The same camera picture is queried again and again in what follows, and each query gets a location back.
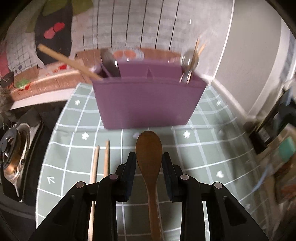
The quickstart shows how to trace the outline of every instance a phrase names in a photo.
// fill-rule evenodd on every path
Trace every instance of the wooden chopstick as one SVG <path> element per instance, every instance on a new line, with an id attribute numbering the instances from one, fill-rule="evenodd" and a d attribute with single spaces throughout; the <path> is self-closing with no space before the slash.
<path id="1" fill-rule="evenodd" d="M 196 58 L 196 52 L 197 52 L 197 48 L 198 48 L 199 43 L 200 43 L 200 38 L 198 38 L 196 40 L 196 43 L 195 43 L 195 48 L 194 48 L 192 60 L 191 60 L 191 63 L 190 63 L 190 69 L 193 68 L 193 65 L 194 65 L 194 62 L 195 62 L 195 58 Z"/>
<path id="2" fill-rule="evenodd" d="M 97 75 L 96 73 L 91 72 L 87 67 L 80 65 L 77 61 L 75 60 L 71 60 L 69 58 L 67 58 L 65 55 L 58 53 L 54 50 L 52 50 L 51 48 L 48 48 L 47 46 L 43 45 L 43 44 L 39 44 L 37 47 L 41 52 L 49 55 L 50 57 L 61 61 L 75 69 L 78 69 L 79 71 L 81 71 L 82 73 L 86 74 L 88 77 L 95 79 L 95 80 L 102 80 L 102 77 Z"/>
<path id="3" fill-rule="evenodd" d="M 107 140 L 105 159 L 104 159 L 104 177 L 109 175 L 109 165 L 110 165 L 110 140 Z"/>
<path id="4" fill-rule="evenodd" d="M 91 176 L 90 176 L 89 184 L 92 184 L 92 183 L 96 182 L 96 173 L 97 173 L 97 168 L 98 168 L 99 151 L 100 151 L 100 146 L 97 146 L 96 149 L 95 149 L 95 153 L 94 153 L 94 159 L 93 159 L 93 165 L 92 165 L 92 168 L 91 168 Z M 89 241 L 92 241 L 92 236 L 93 236 L 94 208 L 95 208 L 95 201 L 92 201 L 91 214 L 90 214 L 90 217 L 89 217 Z"/>
<path id="5" fill-rule="evenodd" d="M 199 49 L 199 51 L 197 52 L 197 56 L 199 57 L 200 56 L 200 54 L 202 53 L 202 51 L 205 49 L 205 44 L 203 44 L 201 47 L 200 47 L 200 49 Z"/>

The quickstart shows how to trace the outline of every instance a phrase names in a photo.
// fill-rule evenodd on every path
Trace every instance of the wooden spoon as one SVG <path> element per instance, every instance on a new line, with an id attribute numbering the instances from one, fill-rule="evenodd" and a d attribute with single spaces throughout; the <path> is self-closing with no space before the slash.
<path id="1" fill-rule="evenodd" d="M 152 131 L 140 134 L 136 143 L 136 156 L 148 194 L 150 230 L 153 241 L 161 240 L 160 222 L 156 201 L 156 180 L 162 161 L 163 147 Z"/>

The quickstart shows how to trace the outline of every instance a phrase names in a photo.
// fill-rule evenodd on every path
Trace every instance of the metal spoon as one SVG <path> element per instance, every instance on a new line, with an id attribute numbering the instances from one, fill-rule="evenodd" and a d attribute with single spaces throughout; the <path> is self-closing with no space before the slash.
<path id="1" fill-rule="evenodd" d="M 120 77 L 117 61 L 108 49 L 101 50 L 101 60 L 105 68 L 113 77 Z"/>
<path id="2" fill-rule="evenodd" d="M 191 78 L 192 71 L 194 71 L 198 64 L 198 57 L 193 60 L 194 50 L 188 50 L 181 58 L 182 76 L 180 78 L 180 83 L 187 83 Z"/>

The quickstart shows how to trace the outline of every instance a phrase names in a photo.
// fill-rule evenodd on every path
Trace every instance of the gas stove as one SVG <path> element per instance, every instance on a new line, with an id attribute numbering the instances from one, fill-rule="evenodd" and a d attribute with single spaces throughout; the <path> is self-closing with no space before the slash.
<path id="1" fill-rule="evenodd" d="M 31 109 L 6 130 L 0 141 L 3 193 L 15 201 L 25 202 L 25 190 L 30 188 L 27 183 L 30 176 L 28 170 L 42 129 L 39 114 Z"/>

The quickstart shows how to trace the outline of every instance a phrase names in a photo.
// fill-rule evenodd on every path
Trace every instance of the stove burner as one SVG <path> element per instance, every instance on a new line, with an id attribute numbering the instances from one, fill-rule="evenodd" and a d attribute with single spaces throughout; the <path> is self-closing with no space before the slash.
<path id="1" fill-rule="evenodd" d="M 9 129 L 0 141 L 4 172 L 12 174 L 19 163 L 21 136 L 16 128 Z"/>

